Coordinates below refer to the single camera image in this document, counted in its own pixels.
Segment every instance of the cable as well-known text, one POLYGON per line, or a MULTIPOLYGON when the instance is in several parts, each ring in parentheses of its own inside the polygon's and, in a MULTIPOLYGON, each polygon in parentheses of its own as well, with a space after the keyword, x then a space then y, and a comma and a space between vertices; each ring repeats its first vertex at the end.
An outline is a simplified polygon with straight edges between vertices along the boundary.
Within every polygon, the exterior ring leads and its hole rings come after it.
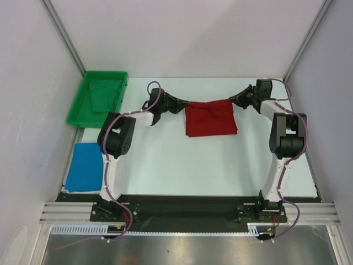
POLYGON ((276 222, 277 222, 277 225, 275 226, 275 229, 280 226, 280 221, 279 221, 278 217, 275 215, 274 216, 274 225, 276 222))
POLYGON ((289 163, 292 162, 293 160, 298 159, 302 154, 305 153, 305 151, 306 151, 306 149, 307 149, 307 146, 308 146, 308 126, 307 126, 307 124, 305 123, 304 119, 303 119, 298 113, 293 112, 293 111, 291 111, 291 110, 289 110, 289 109, 286 109, 286 108, 283 107, 280 103, 278 103, 278 101, 290 100, 290 98, 292 97, 292 91, 291 91, 290 86, 289 86, 286 82, 284 82, 284 81, 282 81, 282 80, 280 80, 280 79, 276 79, 276 78, 268 78, 268 79, 269 79, 269 80, 278 81, 278 82, 282 83, 282 84, 285 86, 285 88, 286 88, 286 90, 287 90, 287 92, 288 92, 288 98, 285 98, 285 99, 274 99, 274 100, 276 100, 275 105, 276 105, 277 107, 279 107, 280 109, 282 109, 283 111, 285 111, 285 112, 287 112, 287 113, 290 113, 290 114, 293 114, 293 115, 295 115, 296 117, 298 117, 298 120, 303 124, 303 127, 304 127, 304 143, 303 143, 303 148, 301 149, 301 151, 299 152, 299 154, 297 154, 295 157, 293 157, 293 158, 289 159, 287 162, 285 162, 285 166, 283 167, 283 170, 282 170, 282 172, 281 172, 281 176, 280 176, 280 179, 279 179, 278 185, 277 185, 277 192, 278 192, 278 195, 279 195, 280 199, 281 199, 284 203, 288 203, 288 204, 293 205, 293 206, 297 209, 297 212, 298 212, 298 213, 297 213, 297 217, 296 217, 294 223, 291 225, 291 227, 289 227, 289 228, 288 228, 285 232, 283 232, 282 234, 276 236, 275 239, 277 239, 277 238, 279 238, 279 237, 281 237, 281 236, 287 234, 288 232, 290 232, 290 231, 296 226, 296 224, 298 223, 299 218, 300 218, 300 209, 299 209, 298 205, 296 205, 296 204, 293 203, 293 202, 289 202, 288 200, 286 200, 285 198, 283 198, 283 196, 282 196, 282 194, 281 194, 281 192, 280 192, 280 189, 281 189, 282 181, 283 181, 283 178, 284 178, 284 175, 285 175, 285 172, 286 172, 286 166, 288 166, 289 163))
MULTIPOLYGON (((108 134, 110 132, 110 130, 113 128, 113 126, 115 125, 115 123, 122 117, 124 116, 128 116, 128 115, 132 115, 132 114, 137 114, 137 113, 143 113, 143 112, 148 112, 150 109, 152 109, 156 104, 157 102, 159 101, 159 98, 161 97, 161 92, 162 92, 162 88, 161 88, 161 84, 157 81, 152 81, 150 82, 148 85, 147 85, 147 93, 150 94, 149 92, 149 86, 153 83, 156 83, 158 85, 158 88, 159 88, 159 93, 158 93, 158 96, 156 98, 156 100, 153 102, 153 104, 151 106, 149 106, 147 109, 140 109, 140 110, 136 110, 134 112, 126 112, 126 113, 122 113, 120 114, 119 116, 117 116, 112 122, 111 124, 108 126, 107 130, 106 130, 106 133, 104 135, 104 138, 103 138, 103 154, 106 155, 106 159, 107 159, 107 163, 105 165, 105 171, 104 171, 104 185, 105 185, 105 191, 106 193, 108 194, 109 198, 114 202, 116 203, 118 206, 122 207, 125 211, 127 211, 127 213, 129 214, 129 224, 127 224, 127 227, 125 227, 125 230, 121 232, 121 234, 113 239, 108 239, 107 240, 107 243, 109 242, 114 242, 118 239, 120 239, 125 233, 127 233, 132 225, 132 219, 133 219, 133 216, 132 216, 132 212, 130 211, 130 209, 128 207, 126 207, 125 205, 119 203, 114 197, 113 195, 110 193, 110 190, 109 190, 109 185, 108 185, 108 180, 107 180, 107 175, 108 175, 108 168, 109 168, 109 155, 106 151, 106 140, 108 138, 108 134)), ((70 246, 74 246, 76 244, 79 244, 81 242, 84 242, 84 241, 88 241, 88 240, 91 240, 91 239, 104 239, 103 237, 97 237, 97 236, 92 236, 92 237, 87 237, 85 239, 81 239, 81 240, 78 240, 78 241, 75 241, 73 243, 69 243, 67 245, 64 245, 64 246, 61 246, 61 247, 57 247, 57 248, 53 248, 54 250, 62 250, 66 247, 70 247, 70 246)))

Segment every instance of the white wall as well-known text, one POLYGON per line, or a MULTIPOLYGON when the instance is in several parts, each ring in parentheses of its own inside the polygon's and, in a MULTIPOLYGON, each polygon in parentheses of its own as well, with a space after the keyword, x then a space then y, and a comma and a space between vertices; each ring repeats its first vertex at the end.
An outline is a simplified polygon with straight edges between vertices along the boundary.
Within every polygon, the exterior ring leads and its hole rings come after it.
POLYGON ((284 76, 324 0, 52 0, 88 70, 284 76))
POLYGON ((2 1, 0 36, 1 260, 23 225, 24 257, 33 247, 62 179, 74 135, 65 120, 82 76, 38 0, 2 1))
POLYGON ((306 112, 309 156, 319 189, 336 205, 353 246, 353 1, 334 1, 290 79, 294 107, 306 112))

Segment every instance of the white panel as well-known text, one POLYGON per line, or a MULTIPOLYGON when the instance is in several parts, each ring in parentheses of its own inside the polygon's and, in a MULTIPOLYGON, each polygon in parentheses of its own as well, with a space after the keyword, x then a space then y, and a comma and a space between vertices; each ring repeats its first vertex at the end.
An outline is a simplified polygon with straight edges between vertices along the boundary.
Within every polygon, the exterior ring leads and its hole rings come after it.
POLYGON ((308 114, 309 156, 353 247, 353 1, 334 1, 293 73, 295 108, 308 114))
POLYGON ((62 178, 74 135, 65 119, 82 77, 40 1, 1 5, 0 260, 25 225, 23 264, 62 178))
MULTIPOLYGON (((139 109, 149 96, 153 79, 130 78, 122 112, 139 109)), ((173 96, 208 102, 228 98, 256 78, 156 78, 173 96)), ((281 83, 274 82, 272 96, 286 98, 281 83)), ((237 135, 187 137, 185 111, 162 114, 152 127, 137 127, 129 152, 121 160, 122 194, 258 195, 269 174, 270 120, 249 107, 233 107, 237 135)), ((85 129, 82 141, 96 142, 99 129, 85 129)), ((316 197, 305 156, 296 161, 285 196, 316 197)))
POLYGON ((86 69, 284 76, 323 0, 53 0, 86 69))

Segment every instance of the metal floor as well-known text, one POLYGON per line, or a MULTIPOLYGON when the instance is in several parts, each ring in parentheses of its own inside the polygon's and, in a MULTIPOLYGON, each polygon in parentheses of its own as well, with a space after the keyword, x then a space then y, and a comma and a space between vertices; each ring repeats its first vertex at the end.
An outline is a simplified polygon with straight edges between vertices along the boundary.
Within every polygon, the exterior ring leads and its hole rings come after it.
POLYGON ((89 240, 53 250, 84 237, 51 235, 42 264, 337 264, 325 226, 298 226, 275 243, 255 237, 123 236, 109 244, 89 240))

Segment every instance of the metal frame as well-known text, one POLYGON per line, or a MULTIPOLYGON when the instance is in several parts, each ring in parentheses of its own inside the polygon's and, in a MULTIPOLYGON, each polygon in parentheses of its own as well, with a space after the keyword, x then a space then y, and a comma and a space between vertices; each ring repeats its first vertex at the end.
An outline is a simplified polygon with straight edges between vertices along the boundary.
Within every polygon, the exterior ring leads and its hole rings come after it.
POLYGON ((295 70, 296 66, 299 64, 304 53, 308 49, 310 42, 314 38, 315 33, 319 29, 319 27, 320 27, 324 17, 326 16, 331 4, 333 3, 333 1, 334 0, 325 0, 325 2, 322 4, 321 9, 319 10, 317 16, 315 17, 313 24, 311 25, 307 35, 305 36, 301 46, 299 47, 299 50, 297 51, 296 55, 294 56, 294 59, 291 62, 290 66, 284 76, 284 80, 286 82, 291 78, 293 71, 295 70))
POLYGON ((351 264, 353 261, 351 253, 346 249, 346 242, 342 226, 327 226, 332 248, 335 252, 337 263, 339 265, 351 264))
POLYGON ((79 58, 76 49, 74 48, 58 14, 55 11, 55 8, 50 0, 40 0, 44 9, 46 10, 50 20, 52 21, 55 29, 57 30, 61 40, 63 41, 65 47, 67 48, 68 53, 76 64, 77 68, 81 72, 82 76, 86 74, 86 70, 82 64, 81 59, 79 58))
MULTIPOLYGON (((114 224, 123 222, 91 222, 90 215, 95 203, 46 203, 40 218, 40 224, 114 224)), ((301 217, 297 225, 340 225, 333 203, 298 203, 301 217)), ((288 222, 291 225, 297 217, 297 209, 284 204, 288 222)), ((251 223, 251 225, 268 225, 267 223, 251 223)))
MULTIPOLYGON (((46 203, 40 219, 40 232, 30 264, 41 264, 51 231, 61 235, 72 233, 79 235, 98 235, 93 227, 107 228, 108 225, 123 225, 121 222, 91 222, 89 220, 94 203, 46 203)), ((296 218, 297 210, 290 204, 284 204, 288 223, 296 218)), ((301 217, 297 225, 324 225, 327 227, 331 244, 339 265, 351 264, 351 256, 345 247, 345 239, 340 221, 333 203, 299 203, 301 217)), ((128 236, 256 236, 257 226, 265 223, 249 223, 248 233, 160 233, 128 232, 128 236)))

